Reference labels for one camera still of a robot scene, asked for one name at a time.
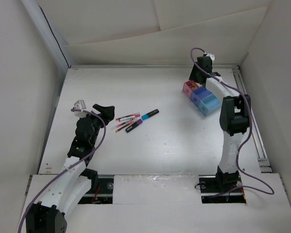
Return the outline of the orange gel pen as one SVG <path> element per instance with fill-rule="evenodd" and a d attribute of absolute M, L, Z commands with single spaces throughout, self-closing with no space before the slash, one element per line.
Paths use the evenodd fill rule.
<path fill-rule="evenodd" d="M 129 123 L 127 123 L 126 125 L 122 126 L 121 128 L 115 130 L 115 132 L 117 133 L 117 132 L 121 131 L 122 129 L 124 129 L 124 128 L 130 126 L 132 123 L 134 123 L 134 122 L 129 122 Z"/>

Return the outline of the purple cap black highlighter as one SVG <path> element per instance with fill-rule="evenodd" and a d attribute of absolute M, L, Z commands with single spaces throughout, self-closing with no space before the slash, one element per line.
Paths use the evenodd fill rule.
<path fill-rule="evenodd" d="M 126 133 L 131 132 L 133 129 L 137 128 L 140 124 L 143 123 L 142 119 L 137 120 L 136 122 L 132 123 L 130 126 L 128 126 L 125 131 Z"/>

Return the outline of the blue cap black highlighter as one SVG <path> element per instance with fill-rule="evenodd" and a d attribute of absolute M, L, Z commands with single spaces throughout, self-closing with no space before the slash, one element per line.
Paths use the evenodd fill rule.
<path fill-rule="evenodd" d="M 146 119 L 149 119 L 150 117 L 153 117 L 154 115 L 158 114 L 159 113 L 159 110 L 158 109 L 155 109 L 145 115 L 142 115 L 142 120 L 146 120 Z"/>

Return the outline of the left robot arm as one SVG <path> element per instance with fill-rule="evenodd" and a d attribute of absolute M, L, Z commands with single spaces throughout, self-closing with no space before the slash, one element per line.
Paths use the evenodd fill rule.
<path fill-rule="evenodd" d="M 33 198 L 27 206 L 20 225 L 28 233 L 64 233 L 67 219 L 87 192 L 98 190 L 97 171 L 88 169 L 96 150 L 101 129 L 114 119 L 115 107 L 93 105 L 88 111 L 82 100 L 71 109 L 79 119 L 61 172 Z"/>

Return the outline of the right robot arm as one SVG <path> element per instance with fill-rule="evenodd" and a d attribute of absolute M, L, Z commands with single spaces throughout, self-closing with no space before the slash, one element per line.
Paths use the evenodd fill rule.
<path fill-rule="evenodd" d="M 221 102 L 219 123 L 224 143 L 214 185 L 217 192 L 226 192 L 238 182 L 236 157 L 244 134 L 250 127 L 248 111 L 239 91 L 225 84 L 220 74 L 212 71 L 212 58 L 209 55 L 197 57 L 189 80 L 203 85 Z"/>

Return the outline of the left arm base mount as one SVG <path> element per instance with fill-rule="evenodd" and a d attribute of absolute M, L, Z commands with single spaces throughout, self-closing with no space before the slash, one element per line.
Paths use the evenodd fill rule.
<path fill-rule="evenodd" d="M 113 203 L 114 176 L 98 178 L 98 187 L 88 191 L 78 204 L 112 204 Z"/>

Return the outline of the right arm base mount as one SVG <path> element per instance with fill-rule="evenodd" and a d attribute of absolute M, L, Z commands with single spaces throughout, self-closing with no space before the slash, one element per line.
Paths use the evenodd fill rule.
<path fill-rule="evenodd" d="M 236 189 L 238 186 L 242 186 L 240 176 L 234 181 L 220 183 L 215 175 L 200 175 L 194 188 L 200 191 L 203 204 L 246 204 L 244 190 Z"/>

